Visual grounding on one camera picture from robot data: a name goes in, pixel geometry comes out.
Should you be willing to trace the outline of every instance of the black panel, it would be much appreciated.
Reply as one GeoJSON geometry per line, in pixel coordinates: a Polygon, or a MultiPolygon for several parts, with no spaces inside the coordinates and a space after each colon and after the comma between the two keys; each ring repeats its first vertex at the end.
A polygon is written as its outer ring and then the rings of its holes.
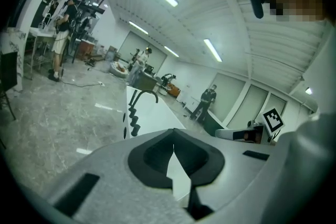
{"type": "Polygon", "coordinates": [[[237,139],[244,139],[244,134],[246,133],[246,131],[239,131],[239,132],[233,132],[233,136],[232,139],[233,140],[237,140],[237,139]]]}
{"type": "Polygon", "coordinates": [[[260,153],[260,152],[255,152],[255,151],[245,151],[243,153],[243,155],[255,158],[255,159],[261,159],[263,161],[267,161],[269,155],[268,154],[264,154],[264,153],[260,153]]]}
{"type": "Polygon", "coordinates": [[[67,193],[65,193],[54,205],[68,217],[73,216],[79,209],[83,201],[89,195],[99,176],[85,174],[67,193]]]}
{"type": "Polygon", "coordinates": [[[173,146],[195,187],[210,184],[224,167],[224,157],[218,149],[178,129],[170,129],[131,151],[130,170],[149,187],[172,188],[172,180],[166,174],[173,146]]]}

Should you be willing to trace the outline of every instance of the table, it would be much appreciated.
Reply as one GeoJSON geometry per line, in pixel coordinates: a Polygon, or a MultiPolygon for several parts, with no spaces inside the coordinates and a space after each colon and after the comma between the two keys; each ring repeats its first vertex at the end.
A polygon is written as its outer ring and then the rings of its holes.
{"type": "Polygon", "coordinates": [[[56,36],[55,36],[55,31],[41,31],[41,29],[39,28],[35,28],[35,27],[31,27],[29,30],[29,34],[31,34],[33,37],[35,37],[35,41],[34,41],[34,45],[33,45],[33,53],[32,53],[32,57],[30,60],[30,63],[28,62],[28,65],[30,65],[30,79],[33,79],[33,66],[37,66],[39,65],[39,68],[41,68],[41,64],[42,63],[46,63],[46,62],[51,62],[52,59],[45,57],[45,52],[46,52],[46,48],[47,46],[44,47],[43,49],[43,54],[40,55],[38,58],[34,59],[35,57],[35,53],[36,53],[36,45],[37,45],[37,39],[38,38],[52,38],[52,41],[55,40],[56,36]]]}

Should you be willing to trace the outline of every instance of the wire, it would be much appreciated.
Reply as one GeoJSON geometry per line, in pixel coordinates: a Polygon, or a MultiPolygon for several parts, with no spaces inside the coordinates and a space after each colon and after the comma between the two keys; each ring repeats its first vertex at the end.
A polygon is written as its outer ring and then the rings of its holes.
{"type": "Polygon", "coordinates": [[[277,135],[280,133],[280,131],[281,130],[279,130],[279,132],[273,136],[273,138],[272,138],[273,140],[274,140],[275,137],[277,137],[277,135]]]}
{"type": "Polygon", "coordinates": [[[88,85],[83,85],[83,86],[80,86],[80,85],[76,85],[76,84],[73,84],[73,83],[67,83],[67,82],[64,82],[61,80],[61,82],[63,82],[64,84],[67,84],[67,85],[73,85],[73,86],[77,86],[77,87],[80,87],[80,88],[84,88],[84,87],[88,87],[88,86],[96,86],[96,85],[100,85],[99,83],[97,84],[88,84],[88,85]]]}

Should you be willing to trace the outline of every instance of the gray marble floor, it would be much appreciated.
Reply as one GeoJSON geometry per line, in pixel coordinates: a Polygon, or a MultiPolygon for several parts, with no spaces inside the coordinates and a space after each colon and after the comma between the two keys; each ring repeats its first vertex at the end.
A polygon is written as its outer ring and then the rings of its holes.
{"type": "MultiPolygon", "coordinates": [[[[93,151],[123,140],[121,130],[123,79],[90,69],[83,62],[65,64],[64,82],[48,80],[47,69],[34,71],[33,80],[23,79],[23,92],[11,100],[17,117],[0,111],[0,136],[7,149],[5,159],[15,178],[38,194],[61,172],[85,155],[77,149],[93,151]],[[96,104],[113,110],[96,107],[96,104]]],[[[175,98],[161,96],[189,130],[207,135],[189,120],[189,113],[175,98]]]]}

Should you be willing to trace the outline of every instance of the pipe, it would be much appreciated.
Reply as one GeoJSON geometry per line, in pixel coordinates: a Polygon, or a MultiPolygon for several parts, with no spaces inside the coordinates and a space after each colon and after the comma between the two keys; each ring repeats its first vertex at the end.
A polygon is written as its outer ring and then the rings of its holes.
{"type": "Polygon", "coordinates": [[[136,96],[137,92],[138,92],[138,90],[135,90],[135,91],[133,92],[133,95],[132,95],[131,101],[130,101],[130,103],[129,103],[128,105],[132,105],[132,102],[133,102],[133,100],[134,100],[134,97],[136,96]]]}
{"type": "Polygon", "coordinates": [[[131,108],[134,108],[135,104],[137,103],[138,99],[140,98],[140,96],[144,93],[144,92],[148,92],[148,93],[152,93],[153,95],[155,95],[155,102],[158,103],[159,102],[159,98],[158,98],[158,95],[153,92],[153,91],[150,91],[150,90],[145,90],[145,91],[142,91],[138,94],[138,96],[136,97],[136,100],[133,102],[133,104],[131,105],[131,108]]]}

